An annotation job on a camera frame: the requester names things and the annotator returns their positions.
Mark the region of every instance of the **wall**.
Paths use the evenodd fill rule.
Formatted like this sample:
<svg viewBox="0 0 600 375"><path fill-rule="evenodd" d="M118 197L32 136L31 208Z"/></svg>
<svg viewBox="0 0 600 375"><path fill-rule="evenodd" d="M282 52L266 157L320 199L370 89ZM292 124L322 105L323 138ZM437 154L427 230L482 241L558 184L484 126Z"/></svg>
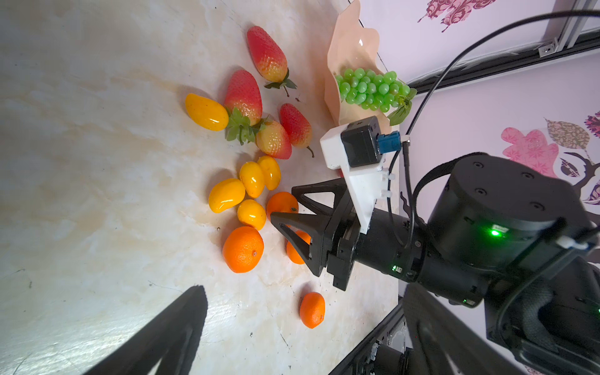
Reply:
<svg viewBox="0 0 600 375"><path fill-rule="evenodd" d="M399 77L406 81L445 67L466 47L511 22L542 13L568 10L572 7L573 0L463 1L463 4L472 5L473 9L467 14L464 14L462 9L457 9L454 17L454 21L457 22L450 26L442 22L450 14L452 7L436 12L438 16L430 19L424 17L429 3L429 0L370 0L361 3L363 25L379 31L379 55L383 63L388 70L395 70ZM436 0L431 3L434 6L438 3L455 2ZM559 36L562 25L563 21L552 20L521 26L480 46L470 53L467 59L552 40ZM600 27L600 20L587 21L584 29L594 27Z"/></svg>
<svg viewBox="0 0 600 375"><path fill-rule="evenodd" d="M413 188L433 167L464 154L484 151L506 157L503 152L511 143L503 140L502 134L505 129L511 127L520 130L525 136L538 130L543 135L543 138L534 138L539 147L544 147L543 143L546 142L545 147L556 149L557 157L545 174L554 173L572 184L581 181L584 178L583 161L565 153L574 152L582 158L600 163L600 138L585 125L588 116L600 112L598 66L600 53L436 92L421 113L411 134L410 178ZM422 99L423 96L414 99L411 115L400 125L401 133L406 131ZM546 119L569 122L583 128L589 137L587 147L569 149L557 145L549 136ZM571 163L580 175L565 175L561 158ZM406 191L404 179L399 180L402 191ZM425 221L429 218L446 180L440 178L421 191L418 214ZM600 173L582 188L581 196L584 200L588 200L599 180ZM584 206L589 212L600 214L599 205L584 203ZM400 282L401 294L405 287L406 285ZM483 304L470 310L462 306L450 306L445 299L440 298L440 301L472 330L482 338L485 337ZM489 341L488 343L514 362L508 350Z"/></svg>

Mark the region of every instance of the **small yellow fruit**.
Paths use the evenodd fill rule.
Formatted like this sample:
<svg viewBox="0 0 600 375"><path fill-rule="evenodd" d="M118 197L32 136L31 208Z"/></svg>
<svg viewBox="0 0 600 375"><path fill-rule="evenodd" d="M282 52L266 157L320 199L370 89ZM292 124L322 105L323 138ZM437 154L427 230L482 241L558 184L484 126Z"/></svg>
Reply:
<svg viewBox="0 0 600 375"><path fill-rule="evenodd" d="M246 199L238 207L238 219L242 224L261 230L266 223L266 211L257 201Z"/></svg>
<svg viewBox="0 0 600 375"><path fill-rule="evenodd" d="M281 170L277 161L269 155L261 156L258 160L258 165L265 176L265 185L269 190L275 190L281 182Z"/></svg>
<svg viewBox="0 0 600 375"><path fill-rule="evenodd" d="M258 163L249 161L239 170L239 179L242 180L248 195L258 198L265 189L265 176Z"/></svg>
<svg viewBox="0 0 600 375"><path fill-rule="evenodd" d="M185 98L185 109L195 123L208 130L221 131L229 123L225 107L196 94L188 94Z"/></svg>
<svg viewBox="0 0 600 375"><path fill-rule="evenodd" d="M219 182L212 188L211 194L208 196L208 205L214 213L219 214L238 205L244 200L245 196L246 190L242 181L237 178L230 178Z"/></svg>

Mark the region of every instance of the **cable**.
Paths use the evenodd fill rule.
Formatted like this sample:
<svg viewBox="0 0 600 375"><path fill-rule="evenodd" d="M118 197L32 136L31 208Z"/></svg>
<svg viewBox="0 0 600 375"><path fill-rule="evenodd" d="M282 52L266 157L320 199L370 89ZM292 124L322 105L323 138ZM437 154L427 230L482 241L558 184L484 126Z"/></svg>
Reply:
<svg viewBox="0 0 600 375"><path fill-rule="evenodd" d="M433 91L439 86L440 82L446 77L446 75L450 72L450 70L454 67L454 65L456 65L456 63L460 59L462 59L463 57L465 57L465 55L467 55L469 52L471 52L475 48L479 47L480 45L484 44L488 40L490 40L490 39L492 39L492 38L494 38L494 37L496 37L496 36L498 36L498 35L506 32L506 31L514 29L516 27L523 26L523 25L526 25L526 24L532 23L532 22L542 21L542 20L548 20L548 19L554 19L554 18L572 17L572 16L575 16L575 17L600 17L600 11L595 11L595 10L569 10L569 11L561 11L561 12L555 12L555 13L540 14L539 16L533 16L533 17L525 18L525 19L522 19L520 21L513 22L510 25L506 25L503 28L500 28L500 29L494 31L491 34L489 34L489 35L481 38L477 42L473 43L466 50L462 51L458 56L456 56L456 58L454 60L452 60L452 62L446 67L446 69L444 70L444 72L437 78L436 82L433 84L433 86L431 87L431 89L427 92L427 95L423 99L423 102L421 102L421 105L419 106L419 109L416 111L415 117L413 117L413 119L412 119L412 121L410 123L410 126L407 129L407 131L406 131L406 134L407 135L410 134L410 132L415 127L416 120L419 118L419 115L423 111L423 107L425 107L425 104L427 104L427 102L429 101L429 98L433 94ZM406 157L408 156L408 150L406 150L405 154L406 154L406 156L405 156L405 159L406 159ZM408 176L409 172L407 170L405 170L404 174L406 176ZM417 217L416 203L413 202L412 192L410 191L410 189L409 189L407 195L408 195L408 200L409 200L409 205L410 205L409 239L412 240L413 234L415 232L415 224L416 224L415 223L415 218Z"/></svg>
<svg viewBox="0 0 600 375"><path fill-rule="evenodd" d="M396 163L396 159L398 158L399 154L400 154L400 151L396 151L396 153L394 154L394 157L392 158L392 161L389 164L388 174L392 173L392 169L394 168L394 164ZM388 179L388 191L391 187L392 187L392 180ZM400 239L400 234L398 234L398 229L396 228L396 225L394 224L394 215L392 214L392 200L390 199L390 197L388 197L388 214L389 214L389 220L392 223L392 231L394 232L394 236L396 236L396 240L398 241L400 246L404 246L404 243Z"/></svg>
<svg viewBox="0 0 600 375"><path fill-rule="evenodd" d="M410 162L409 162L409 146L410 146L410 141L406 141L402 143L402 156L404 158L404 180L406 182L406 193L407 193L407 199L409 202L413 201L413 196L412 196L412 187L410 186ZM410 208L410 217L409 220L411 223L416 222L415 220L415 214L416 214L416 210L412 209L412 207ZM409 238L406 241L404 248L409 248L411 243L412 243L412 238L413 238L413 234L415 232L415 228L413 227L413 230L411 230L409 232Z"/></svg>

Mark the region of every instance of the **black cable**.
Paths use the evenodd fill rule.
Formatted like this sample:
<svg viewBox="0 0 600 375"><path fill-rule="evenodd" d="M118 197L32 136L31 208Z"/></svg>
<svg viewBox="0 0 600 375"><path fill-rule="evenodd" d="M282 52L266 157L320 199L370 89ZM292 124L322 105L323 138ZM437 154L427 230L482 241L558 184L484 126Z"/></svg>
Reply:
<svg viewBox="0 0 600 375"><path fill-rule="evenodd" d="M396 153L394 154L394 157L392 158L392 161L389 164L388 174L392 173L392 169L394 168L394 164L396 163L396 159L398 158L399 154L400 154L400 151L396 151ZM388 179L388 191L391 187L392 187L392 180ZM396 225L394 224L394 215L392 214L392 200L390 197L388 197L388 214L389 214L389 220L392 223L392 231L394 232L394 236L396 236L396 240L398 241L400 246L404 246L404 243L400 239L400 234L398 233L398 229L396 228Z"/></svg>
<svg viewBox="0 0 600 375"><path fill-rule="evenodd" d="M421 102L421 105L419 106L419 109L416 111L415 117L413 117L413 119L412 119L412 121L410 123L410 126L409 126L408 130L406 131L406 134L407 135L410 134L410 132L415 127L416 120L419 118L419 115L423 111L423 107L425 107L425 104L427 104L427 101L429 101L429 98L433 94L433 91L439 86L440 82L446 77L446 75L448 74L448 72L450 72L450 70L454 67L454 65L456 65L456 63L460 59L462 59L463 57L465 57L465 55L467 55L469 52L471 52L475 48L479 47L480 45L484 44L488 40L490 40L490 39L492 39L492 38L494 38L494 37L496 37L496 36L498 36L498 35L506 32L506 31L514 29L516 27L523 26L523 25L526 25L526 24L532 23L532 22L542 21L542 20L548 20L548 19L554 19L554 18L572 17L572 16L576 16L576 17L600 17L600 11L596 11L596 10L569 10L569 11L561 11L561 12L555 12L555 13L540 14L539 16L533 16L533 17L525 18L525 19L522 19L520 21L513 22L510 25L506 25L503 28L500 28L500 29L494 31L491 34L489 34L489 35L481 38L477 42L471 44L471 46L469 46L466 50L462 51L458 56L456 56L456 58L454 60L452 60L452 62L446 67L446 69L444 70L444 72L437 78L436 82L433 84L433 86L431 87L431 89L427 92L427 95L423 99L423 102ZM408 176L409 172L405 171L404 174L406 176ZM409 200L409 205L410 205L409 239L412 239L413 234L415 232L415 224L416 224L414 219L417 217L416 203L413 202L413 200L412 200L412 192L410 191L410 189L409 189L407 195L408 195L408 200Z"/></svg>

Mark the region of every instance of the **purple leaf pattern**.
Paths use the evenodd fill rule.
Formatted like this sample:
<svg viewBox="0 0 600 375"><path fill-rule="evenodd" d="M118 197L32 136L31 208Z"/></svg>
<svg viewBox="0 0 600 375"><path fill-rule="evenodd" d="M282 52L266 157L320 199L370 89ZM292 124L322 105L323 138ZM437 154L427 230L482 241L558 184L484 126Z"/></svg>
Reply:
<svg viewBox="0 0 600 375"><path fill-rule="evenodd" d="M579 125L548 119L546 122L548 123L548 134L559 146L585 150L590 142L590 135Z"/></svg>
<svg viewBox="0 0 600 375"><path fill-rule="evenodd" d="M588 116L585 124L587 129L592 132L596 137L600 138L600 111L596 112L593 116Z"/></svg>
<svg viewBox="0 0 600 375"><path fill-rule="evenodd" d="M562 173L564 173L565 175L567 175L569 177L579 177L579 171L573 164L569 163L568 161L566 161L563 158L560 158L560 161L561 161L560 171Z"/></svg>
<svg viewBox="0 0 600 375"><path fill-rule="evenodd" d="M441 22L446 25L446 28L442 30L444 32L450 25L466 20L473 9L484 8L494 1L496 0L431 0L427 4L426 14L417 22L425 17L429 17L429 19L437 18L446 12Z"/></svg>
<svg viewBox="0 0 600 375"><path fill-rule="evenodd" d="M583 201L583 203L587 203L588 205L600 205L600 181L596 183L594 189L592 189L592 193L590 196Z"/></svg>

